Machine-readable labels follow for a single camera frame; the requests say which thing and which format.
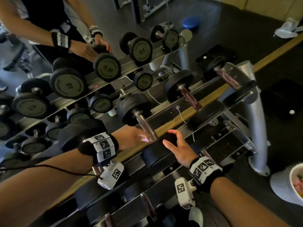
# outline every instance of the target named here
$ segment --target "person's right hand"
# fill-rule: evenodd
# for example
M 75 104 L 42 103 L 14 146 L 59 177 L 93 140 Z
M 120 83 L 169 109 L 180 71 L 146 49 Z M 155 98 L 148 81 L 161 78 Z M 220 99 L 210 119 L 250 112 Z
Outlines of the person's right hand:
M 176 147 L 174 144 L 167 140 L 163 140 L 164 146 L 169 149 L 171 152 L 174 153 L 178 162 L 189 168 L 191 162 L 198 158 L 199 156 L 193 151 L 193 149 L 187 144 L 184 140 L 182 134 L 178 130 L 168 130 L 168 133 L 175 134 L 177 136 L 177 145 Z
M 80 41 L 71 41 L 71 47 L 69 49 L 72 53 L 83 57 L 91 62 L 94 62 L 98 56 L 98 53 L 89 45 Z

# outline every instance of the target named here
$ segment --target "person's left hand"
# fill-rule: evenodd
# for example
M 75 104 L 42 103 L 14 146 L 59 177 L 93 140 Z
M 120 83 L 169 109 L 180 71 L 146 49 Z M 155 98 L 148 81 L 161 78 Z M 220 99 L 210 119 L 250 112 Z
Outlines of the person's left hand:
M 109 53 L 112 53 L 112 49 L 111 49 L 110 45 L 103 40 L 103 37 L 100 34 L 97 34 L 95 36 L 95 43 L 96 43 L 96 45 L 99 45 L 99 44 L 105 45 L 106 50 L 108 50 Z
M 134 126 L 126 126 L 112 133 L 119 144 L 119 150 L 126 150 L 135 147 L 140 141 L 150 142 L 148 134 Z

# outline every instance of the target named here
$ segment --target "gym floor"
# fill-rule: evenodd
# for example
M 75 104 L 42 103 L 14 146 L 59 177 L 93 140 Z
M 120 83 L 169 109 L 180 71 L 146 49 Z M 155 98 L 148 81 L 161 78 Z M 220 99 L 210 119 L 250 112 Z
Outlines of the gym floor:
M 116 57 L 123 56 L 119 48 L 119 39 L 122 34 L 132 31 L 139 36 L 148 37 L 150 29 L 155 24 L 168 21 L 165 8 L 156 11 L 139 26 L 133 20 L 130 4 L 116 11 L 112 0 L 82 1 L 87 3 Z M 201 75 L 201 70 L 197 67 L 195 59 L 217 44 L 237 52 L 238 58 L 235 63 L 250 60 L 254 64 L 287 42 L 286 39 L 273 37 L 275 29 L 279 28 L 282 22 L 241 11 L 216 1 L 173 0 L 169 2 L 169 13 L 169 20 L 180 31 L 182 30 L 182 20 L 187 16 L 199 15 L 202 19 L 201 26 L 193 32 L 193 38 L 188 46 L 191 71 L 197 76 Z M 264 91 L 284 78 L 292 79 L 303 85 L 301 75 L 303 64 L 298 59 L 302 56 L 302 45 L 298 45 L 256 73 L 260 89 Z M 8 86 L 11 94 L 14 93 L 14 88 L 25 79 L 25 74 L 7 73 L 0 70 L 0 84 L 8 85 L 10 83 Z M 235 110 L 242 112 L 241 106 Z M 268 140 L 271 142 L 268 165 L 272 172 L 303 161 L 303 152 L 301 151 L 303 139 L 298 136 L 302 133 L 303 112 L 298 112 L 292 120 L 287 122 L 266 116 L 266 123 Z M 269 179 L 257 175 L 250 168 L 246 159 L 246 156 L 242 156 L 229 172 L 228 177 L 290 226 L 302 226 L 303 207 L 284 202 L 278 198 L 270 188 Z M 218 226 L 225 226 L 225 224 L 220 225 L 220 222 L 217 223 Z

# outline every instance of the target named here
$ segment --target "person's right arm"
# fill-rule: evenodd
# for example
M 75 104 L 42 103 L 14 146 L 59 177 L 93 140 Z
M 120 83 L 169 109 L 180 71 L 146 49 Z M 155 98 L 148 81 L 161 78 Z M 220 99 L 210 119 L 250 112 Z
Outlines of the person's right arm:
M 186 143 L 180 131 L 168 132 L 176 134 L 178 146 L 167 140 L 163 140 L 163 144 L 174 153 L 180 164 L 189 168 L 198 155 Z M 289 226 L 226 177 L 218 177 L 212 182 L 210 195 L 233 227 Z
M 51 32 L 27 20 L 21 19 L 17 7 L 9 0 L 0 0 L 0 21 L 12 34 L 38 44 L 54 46 Z M 95 50 L 86 43 L 71 41 L 70 51 L 93 62 L 97 57 Z

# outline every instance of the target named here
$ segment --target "black cable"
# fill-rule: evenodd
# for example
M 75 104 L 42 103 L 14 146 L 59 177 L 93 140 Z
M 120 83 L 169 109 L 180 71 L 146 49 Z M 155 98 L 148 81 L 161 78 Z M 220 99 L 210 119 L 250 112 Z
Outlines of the black cable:
M 41 165 L 34 165 L 34 166 L 20 166 L 20 167 L 11 167 L 11 168 L 7 168 L 7 167 L 0 167 L 0 171 L 7 171 L 7 170 L 17 170 L 17 169 L 28 169 L 28 168 L 36 168 L 36 167 L 48 167 L 48 168 L 52 168 L 52 169 L 56 169 L 58 171 L 62 171 L 68 174 L 72 174 L 72 175 L 77 175 L 77 176 L 94 176 L 94 177 L 98 177 L 102 180 L 102 178 L 100 177 L 100 175 L 95 175 L 95 174 L 79 174 L 79 173 L 74 173 L 65 169 L 61 169 L 55 166 L 51 166 L 51 165 L 46 165 L 46 164 L 41 164 Z
M 209 201 L 206 201 L 206 200 L 204 200 L 204 199 L 202 199 L 202 200 L 203 200 L 204 202 L 206 202 L 207 204 L 209 204 L 209 205 L 210 205 L 211 207 L 213 207 L 214 209 L 216 209 L 216 210 L 224 217 L 224 219 L 225 219 L 225 221 L 228 223 L 228 225 L 229 225 L 230 227 L 232 227 L 232 224 L 230 223 L 230 221 L 227 219 L 227 217 L 225 216 L 225 214 L 224 214 L 221 210 L 218 209 L 218 207 L 214 206 L 214 205 L 211 204 Z

